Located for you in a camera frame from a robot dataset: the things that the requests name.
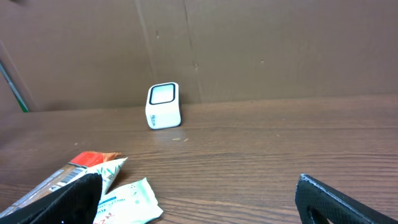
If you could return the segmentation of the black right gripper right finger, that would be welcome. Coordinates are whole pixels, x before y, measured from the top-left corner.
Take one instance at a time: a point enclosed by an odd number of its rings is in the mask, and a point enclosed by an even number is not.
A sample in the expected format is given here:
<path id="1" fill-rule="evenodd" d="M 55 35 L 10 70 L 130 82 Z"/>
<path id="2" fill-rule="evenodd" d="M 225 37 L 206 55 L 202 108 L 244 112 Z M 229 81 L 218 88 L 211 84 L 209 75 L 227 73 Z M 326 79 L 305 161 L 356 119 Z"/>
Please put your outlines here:
<path id="1" fill-rule="evenodd" d="M 329 185 L 301 174 L 295 190 L 295 204 L 302 223 L 389 223 L 388 217 Z"/>

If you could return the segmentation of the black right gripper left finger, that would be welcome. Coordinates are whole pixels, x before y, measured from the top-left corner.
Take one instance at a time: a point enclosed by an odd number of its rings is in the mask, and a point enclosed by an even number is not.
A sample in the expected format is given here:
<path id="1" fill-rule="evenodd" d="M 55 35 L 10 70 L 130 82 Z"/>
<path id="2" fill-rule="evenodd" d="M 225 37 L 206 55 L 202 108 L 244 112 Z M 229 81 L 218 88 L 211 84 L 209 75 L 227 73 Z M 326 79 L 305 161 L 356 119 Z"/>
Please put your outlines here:
<path id="1" fill-rule="evenodd" d="M 102 193 L 102 176 L 86 174 L 34 203 L 2 217 L 1 223 L 93 223 Z"/>

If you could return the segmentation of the orange noodle packet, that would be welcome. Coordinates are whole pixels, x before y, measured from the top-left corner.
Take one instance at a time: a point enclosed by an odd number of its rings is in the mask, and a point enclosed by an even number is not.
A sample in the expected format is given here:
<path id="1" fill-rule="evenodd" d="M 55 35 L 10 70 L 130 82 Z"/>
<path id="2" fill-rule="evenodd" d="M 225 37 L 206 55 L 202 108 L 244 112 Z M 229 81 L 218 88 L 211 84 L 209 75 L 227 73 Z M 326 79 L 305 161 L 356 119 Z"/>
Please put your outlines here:
<path id="1" fill-rule="evenodd" d="M 93 167 L 103 162 L 118 159 L 118 152 L 95 152 L 85 151 L 77 155 L 64 167 L 56 171 L 36 188 L 24 195 L 18 201 L 14 202 L 10 207 L 1 212 L 1 217 L 5 217 L 16 210 L 28 206 L 29 204 L 61 189 L 62 187 L 72 183 L 73 181 L 83 177 L 85 171 L 89 167 Z"/>

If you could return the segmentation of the white cream tube gold cap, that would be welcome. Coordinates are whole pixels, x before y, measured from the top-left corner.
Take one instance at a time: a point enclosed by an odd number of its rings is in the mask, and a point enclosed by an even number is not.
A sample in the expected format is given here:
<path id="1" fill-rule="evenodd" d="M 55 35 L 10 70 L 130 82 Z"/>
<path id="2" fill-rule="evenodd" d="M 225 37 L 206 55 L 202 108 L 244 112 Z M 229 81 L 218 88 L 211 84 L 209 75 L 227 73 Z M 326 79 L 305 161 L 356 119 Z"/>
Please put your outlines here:
<path id="1" fill-rule="evenodd" d="M 87 168 L 85 174 L 99 174 L 102 178 L 102 195 L 106 195 L 122 166 L 127 161 L 127 157 L 100 163 Z"/>

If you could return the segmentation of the teal tissue packet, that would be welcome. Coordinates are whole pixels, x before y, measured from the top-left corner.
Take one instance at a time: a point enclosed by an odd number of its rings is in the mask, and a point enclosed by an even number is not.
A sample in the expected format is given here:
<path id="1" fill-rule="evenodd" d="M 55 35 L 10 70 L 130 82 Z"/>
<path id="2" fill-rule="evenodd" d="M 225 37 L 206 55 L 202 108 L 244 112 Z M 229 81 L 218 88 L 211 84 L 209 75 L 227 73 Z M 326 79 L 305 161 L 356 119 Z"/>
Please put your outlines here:
<path id="1" fill-rule="evenodd" d="M 155 193 L 144 178 L 102 196 L 93 223 L 148 223 L 161 214 Z"/>

